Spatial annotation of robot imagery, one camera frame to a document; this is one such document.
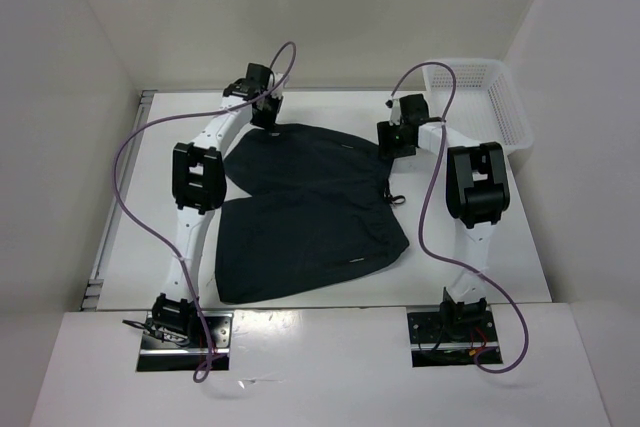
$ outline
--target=garment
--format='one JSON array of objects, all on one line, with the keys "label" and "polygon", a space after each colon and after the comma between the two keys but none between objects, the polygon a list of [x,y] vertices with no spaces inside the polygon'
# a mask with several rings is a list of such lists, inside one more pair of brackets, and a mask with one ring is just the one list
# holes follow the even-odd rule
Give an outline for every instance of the garment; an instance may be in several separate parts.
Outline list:
[{"label": "garment", "polygon": [[222,207],[216,283],[226,303],[356,279],[408,247],[385,200],[391,162],[364,139],[299,124],[247,133],[225,159],[252,195]]}]

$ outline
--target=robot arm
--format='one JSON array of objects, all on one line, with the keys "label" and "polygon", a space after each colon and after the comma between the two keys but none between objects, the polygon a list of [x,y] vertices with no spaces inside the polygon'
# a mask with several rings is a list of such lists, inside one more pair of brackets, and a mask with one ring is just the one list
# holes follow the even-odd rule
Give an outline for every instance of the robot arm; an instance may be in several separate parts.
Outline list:
[{"label": "robot arm", "polygon": [[[441,119],[429,117],[421,94],[390,101],[391,121],[378,124],[380,155],[398,158],[421,148],[437,153],[442,141]],[[454,258],[487,270],[491,237],[509,206],[509,186],[502,147],[480,143],[447,128],[447,208],[455,221]],[[445,300],[456,305],[486,302],[484,282],[462,271],[445,289]]]},{"label": "robot arm", "polygon": [[232,109],[263,94],[281,78],[281,74],[274,74],[267,67],[249,64],[245,78],[224,90],[219,109],[222,113],[190,143],[176,144],[172,192],[178,207],[178,225],[174,244],[183,259],[174,257],[171,260],[162,292],[152,309],[153,328],[162,327],[189,337],[196,314],[180,261],[185,262],[198,295],[200,261],[207,230],[227,192],[223,158],[245,125],[251,123],[265,130],[274,127],[283,100],[282,87],[253,103],[251,109]]}]

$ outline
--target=white wall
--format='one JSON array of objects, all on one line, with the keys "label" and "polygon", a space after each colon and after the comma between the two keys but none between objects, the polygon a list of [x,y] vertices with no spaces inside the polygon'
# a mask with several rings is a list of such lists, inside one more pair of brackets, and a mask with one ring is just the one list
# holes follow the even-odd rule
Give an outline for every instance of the white wall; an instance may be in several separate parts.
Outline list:
[{"label": "white wall", "polygon": [[555,299],[614,426],[638,425],[640,0],[535,0],[507,55],[536,135],[516,165]]},{"label": "white wall", "polygon": [[390,87],[427,57],[502,57],[529,0],[89,1],[137,87],[185,89],[225,86],[288,39],[297,86]]},{"label": "white wall", "polygon": [[0,424],[29,422],[77,309],[136,93],[86,0],[0,0]]}]

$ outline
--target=white table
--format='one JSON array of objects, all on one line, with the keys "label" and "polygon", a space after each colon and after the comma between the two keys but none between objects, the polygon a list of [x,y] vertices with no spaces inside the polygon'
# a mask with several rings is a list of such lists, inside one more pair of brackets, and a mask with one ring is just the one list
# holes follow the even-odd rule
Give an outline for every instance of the white table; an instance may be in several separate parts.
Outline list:
[{"label": "white table", "polygon": [[[218,108],[220,93],[156,94],[148,120],[179,113]],[[298,122],[326,127],[377,142],[376,123],[388,119],[384,106],[388,92],[287,92],[279,123]],[[176,142],[188,142],[208,122],[207,118],[182,120],[152,127],[144,133],[135,158],[126,201],[145,222],[173,238],[176,208],[171,196],[171,152]],[[290,297],[245,306],[307,308],[346,306],[405,306],[438,304],[442,288],[457,275],[457,268],[434,261],[422,253],[417,224],[424,193],[433,172],[435,156],[420,152],[397,160],[391,175],[394,195],[407,202],[394,210],[411,246],[390,267],[370,276]],[[516,302],[550,302],[540,261],[512,173],[508,172],[511,205],[498,224],[489,254],[489,275],[511,293]],[[246,196],[230,183],[227,199]],[[436,252],[451,255],[454,224],[444,203],[441,172],[427,214],[425,238]],[[204,250],[200,293],[203,307],[221,304],[213,277],[220,216],[211,224]],[[116,216],[100,265],[104,279],[99,310],[149,309],[160,293],[171,254],[128,218]],[[491,303],[504,299],[494,291]]]},{"label": "white table", "polygon": [[[412,368],[404,308],[236,311],[230,370],[136,373],[142,312],[66,314],[32,427],[609,425],[565,304],[522,306],[531,348],[518,369]],[[505,362],[522,345],[494,306]]]}]

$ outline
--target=white laundry basket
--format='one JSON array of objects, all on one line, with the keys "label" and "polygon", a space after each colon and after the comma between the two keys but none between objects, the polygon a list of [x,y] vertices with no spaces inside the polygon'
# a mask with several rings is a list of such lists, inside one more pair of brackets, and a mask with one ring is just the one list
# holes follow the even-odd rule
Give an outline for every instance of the white laundry basket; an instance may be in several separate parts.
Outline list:
[{"label": "white laundry basket", "polygon": [[[497,141],[505,154],[533,145],[533,133],[509,68],[499,60],[433,59],[456,74],[457,91],[447,125],[481,142]],[[423,67],[430,114],[441,115],[451,93],[451,75],[438,66]]]}]

